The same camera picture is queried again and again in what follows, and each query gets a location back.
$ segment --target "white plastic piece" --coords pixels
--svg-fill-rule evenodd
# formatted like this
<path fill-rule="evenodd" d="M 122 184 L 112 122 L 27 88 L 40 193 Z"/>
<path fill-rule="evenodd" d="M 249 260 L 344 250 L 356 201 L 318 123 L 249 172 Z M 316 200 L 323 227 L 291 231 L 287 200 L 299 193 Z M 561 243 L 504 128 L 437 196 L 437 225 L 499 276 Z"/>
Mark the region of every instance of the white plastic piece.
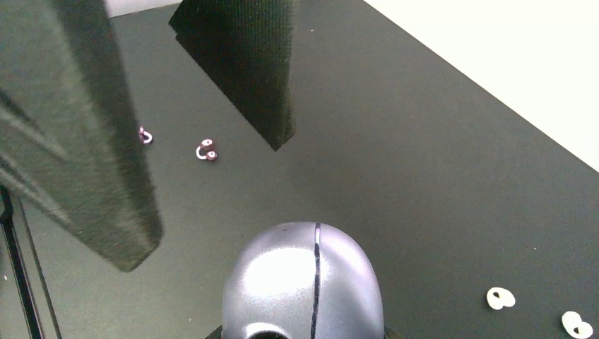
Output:
<path fill-rule="evenodd" d="M 198 157 L 198 159 L 200 159 L 200 160 L 206 160 L 206 156 L 202 155 L 201 151 L 202 151 L 202 146 L 198 146 L 198 148 L 196 148 L 196 157 Z"/>
<path fill-rule="evenodd" d="M 501 287 L 493 287 L 487 292 L 487 302 L 492 309 L 500 310 L 516 304 L 514 295 Z"/>
<path fill-rule="evenodd" d="M 587 339 L 593 335 L 593 327 L 582 321 L 580 314 L 573 311 L 564 313 L 562 325 L 566 332 L 575 339 Z"/>

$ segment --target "silver dome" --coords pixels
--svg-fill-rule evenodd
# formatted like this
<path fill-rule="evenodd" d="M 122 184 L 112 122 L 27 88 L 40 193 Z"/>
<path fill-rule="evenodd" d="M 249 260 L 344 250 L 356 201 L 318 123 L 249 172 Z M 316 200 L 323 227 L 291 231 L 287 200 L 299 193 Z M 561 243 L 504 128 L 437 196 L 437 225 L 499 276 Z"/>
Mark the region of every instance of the silver dome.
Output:
<path fill-rule="evenodd" d="M 239 256 L 223 296 L 222 339 L 383 339 L 379 284 L 346 233 L 316 222 L 281 224 Z"/>

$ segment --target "black seam line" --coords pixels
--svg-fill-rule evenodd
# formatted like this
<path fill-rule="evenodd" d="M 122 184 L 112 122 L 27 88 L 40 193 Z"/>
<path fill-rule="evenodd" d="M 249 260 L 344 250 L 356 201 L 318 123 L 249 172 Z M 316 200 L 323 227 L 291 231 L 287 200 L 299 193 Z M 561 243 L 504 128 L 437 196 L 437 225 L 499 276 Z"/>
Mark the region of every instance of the black seam line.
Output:
<path fill-rule="evenodd" d="M 11 203 L 11 196 L 4 186 L 0 186 L 0 198 L 4 205 L 4 212 L 0 215 L 0 225 L 8 223 L 13 217 L 13 204 Z"/>
<path fill-rule="evenodd" d="M 316 319 L 318 318 L 318 306 L 320 296 L 320 223 L 314 228 L 314 261 L 316 272 L 314 274 L 314 306 L 312 308 L 312 328 L 310 329 L 310 338 L 316 336 Z"/>

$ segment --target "black metal rod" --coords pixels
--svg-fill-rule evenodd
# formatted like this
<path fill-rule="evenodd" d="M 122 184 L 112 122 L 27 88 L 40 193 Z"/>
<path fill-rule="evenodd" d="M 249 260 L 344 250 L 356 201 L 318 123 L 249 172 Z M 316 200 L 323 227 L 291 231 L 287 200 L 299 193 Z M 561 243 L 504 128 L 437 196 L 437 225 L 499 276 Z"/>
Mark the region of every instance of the black metal rod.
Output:
<path fill-rule="evenodd" d="M 17 287 L 20 295 L 21 304 L 23 305 L 23 313 L 29 328 L 29 335 L 32 339 L 43 339 L 42 326 L 37 316 L 37 310 L 33 301 L 33 294 L 23 258 L 21 256 L 18 240 L 15 235 L 15 227 L 13 224 L 13 206 L 11 196 L 8 190 L 0 186 L 0 196 L 4 202 L 5 213 L 2 214 L 2 229 L 8 247 L 8 253 L 13 264 L 13 272 L 16 277 Z"/>

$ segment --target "white wall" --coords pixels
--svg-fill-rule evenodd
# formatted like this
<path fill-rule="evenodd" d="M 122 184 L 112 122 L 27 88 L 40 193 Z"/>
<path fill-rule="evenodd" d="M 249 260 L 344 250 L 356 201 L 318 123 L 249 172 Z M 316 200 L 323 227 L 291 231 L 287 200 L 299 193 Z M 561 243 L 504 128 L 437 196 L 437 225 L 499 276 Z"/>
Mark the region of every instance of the white wall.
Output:
<path fill-rule="evenodd" d="M 124 14 L 144 11 L 150 8 L 178 4 L 181 0 L 105 0 L 108 16 L 122 16 Z"/>
<path fill-rule="evenodd" d="M 112 16 L 180 2 L 106 1 Z M 599 171 L 598 0 L 365 1 Z"/>

